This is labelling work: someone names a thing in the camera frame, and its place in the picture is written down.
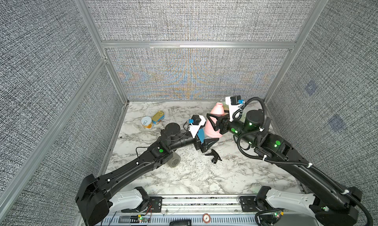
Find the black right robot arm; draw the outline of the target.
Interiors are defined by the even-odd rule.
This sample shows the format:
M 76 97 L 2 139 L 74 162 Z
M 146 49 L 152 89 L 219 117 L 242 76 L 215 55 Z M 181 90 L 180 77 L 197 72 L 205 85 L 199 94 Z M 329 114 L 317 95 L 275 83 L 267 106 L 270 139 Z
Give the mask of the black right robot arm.
M 247 158 L 261 160 L 285 170 L 307 188 L 310 194 L 291 194 L 262 187 L 255 202 L 260 212 L 269 213 L 288 209 L 315 218 L 323 226 L 353 226 L 363 211 L 367 224 L 372 217 L 361 203 L 362 192 L 347 188 L 326 175 L 302 157 L 290 143 L 268 131 L 266 110 L 250 110 L 244 122 L 235 117 L 241 112 L 208 114 L 214 131 L 233 134 L 239 151 Z

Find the black spray nozzle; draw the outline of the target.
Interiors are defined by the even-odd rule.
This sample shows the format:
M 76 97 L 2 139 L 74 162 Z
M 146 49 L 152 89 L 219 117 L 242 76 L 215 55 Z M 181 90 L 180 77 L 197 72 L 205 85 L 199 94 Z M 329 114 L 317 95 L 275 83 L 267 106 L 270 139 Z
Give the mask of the black spray nozzle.
M 211 152 L 205 154 L 205 156 L 212 156 L 213 158 L 212 158 L 211 162 L 213 164 L 216 164 L 218 161 L 222 161 L 219 154 L 214 149 L 211 149 Z

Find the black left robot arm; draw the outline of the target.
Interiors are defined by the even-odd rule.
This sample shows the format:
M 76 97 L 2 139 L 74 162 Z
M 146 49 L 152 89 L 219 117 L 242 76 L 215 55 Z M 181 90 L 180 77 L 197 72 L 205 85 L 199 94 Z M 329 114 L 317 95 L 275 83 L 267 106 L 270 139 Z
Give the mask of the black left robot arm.
M 160 137 L 133 161 L 99 177 L 86 176 L 78 190 L 75 202 L 84 224 L 94 226 L 100 223 L 116 206 L 113 197 L 138 177 L 153 171 L 173 159 L 177 149 L 193 145 L 205 153 L 218 138 L 203 141 L 189 131 L 182 132 L 177 123 L 169 123 L 161 130 Z

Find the blue plastic spray bottle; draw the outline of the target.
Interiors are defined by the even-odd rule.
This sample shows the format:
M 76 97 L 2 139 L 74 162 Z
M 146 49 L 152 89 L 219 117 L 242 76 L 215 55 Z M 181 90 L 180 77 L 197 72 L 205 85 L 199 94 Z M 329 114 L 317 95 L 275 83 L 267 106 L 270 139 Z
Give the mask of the blue plastic spray bottle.
M 205 134 L 204 134 L 204 130 L 202 128 L 198 130 L 197 137 L 198 137 L 198 139 L 200 140 L 201 143 L 204 143 Z

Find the pink plastic spray bottle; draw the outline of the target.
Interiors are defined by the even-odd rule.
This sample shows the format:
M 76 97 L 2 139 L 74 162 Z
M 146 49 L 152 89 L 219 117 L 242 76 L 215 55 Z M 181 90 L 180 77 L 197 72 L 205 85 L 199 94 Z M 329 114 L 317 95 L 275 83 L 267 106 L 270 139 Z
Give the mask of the pink plastic spray bottle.
M 223 116 L 225 114 L 223 104 L 221 102 L 216 103 L 216 105 L 211 110 L 210 114 Z M 206 121 L 206 124 L 205 124 L 204 133 L 208 137 L 211 137 L 211 138 L 221 138 L 222 134 L 220 134 L 219 130 L 217 130 L 217 131 L 214 130 L 210 120 L 212 120 L 214 124 L 216 124 L 216 122 L 217 122 L 217 119 L 214 118 L 214 117 L 208 118 L 208 120 Z

